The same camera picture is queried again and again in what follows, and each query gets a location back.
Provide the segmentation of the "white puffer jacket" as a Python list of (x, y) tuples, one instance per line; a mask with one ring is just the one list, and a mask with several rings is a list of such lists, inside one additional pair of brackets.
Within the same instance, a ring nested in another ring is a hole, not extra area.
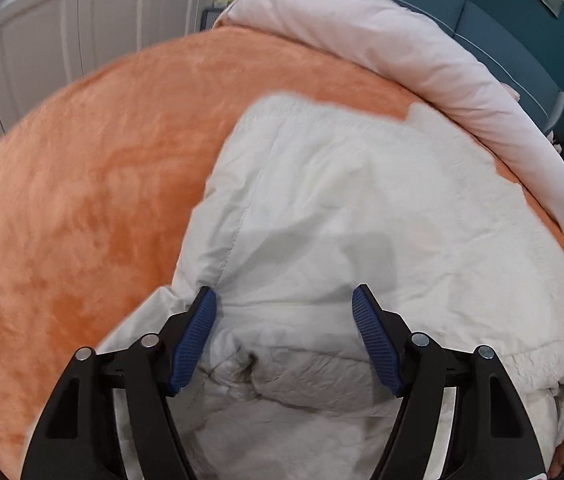
[(172, 281), (102, 342), (122, 350), (202, 287), (218, 318), (169, 401), (202, 479), (366, 479), (400, 402), (351, 313), (358, 285), (443, 347), (492, 347), (542, 456), (564, 435), (564, 233), (430, 107), (391, 119), (268, 96), (239, 118)]

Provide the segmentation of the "orange plush bedspread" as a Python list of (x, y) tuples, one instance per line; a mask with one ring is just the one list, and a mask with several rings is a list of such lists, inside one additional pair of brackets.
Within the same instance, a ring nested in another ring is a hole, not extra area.
[(407, 88), (330, 54), (224, 27), (119, 58), (0, 140), (0, 472), (70, 353), (170, 281), (225, 137), (275, 90), (393, 118)]

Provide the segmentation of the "white panelled wardrobe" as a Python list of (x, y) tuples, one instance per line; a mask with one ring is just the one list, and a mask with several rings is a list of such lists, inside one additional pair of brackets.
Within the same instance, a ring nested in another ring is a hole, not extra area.
[(0, 0), (0, 136), (114, 58), (198, 32), (212, 0)]

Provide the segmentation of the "bedside table with tissue box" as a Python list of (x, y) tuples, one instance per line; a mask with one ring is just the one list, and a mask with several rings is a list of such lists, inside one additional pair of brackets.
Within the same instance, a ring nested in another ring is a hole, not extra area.
[(206, 8), (201, 11), (199, 30), (204, 32), (205, 30), (212, 29), (221, 13), (227, 9), (232, 2), (233, 0), (211, 0), (209, 6), (206, 6)]

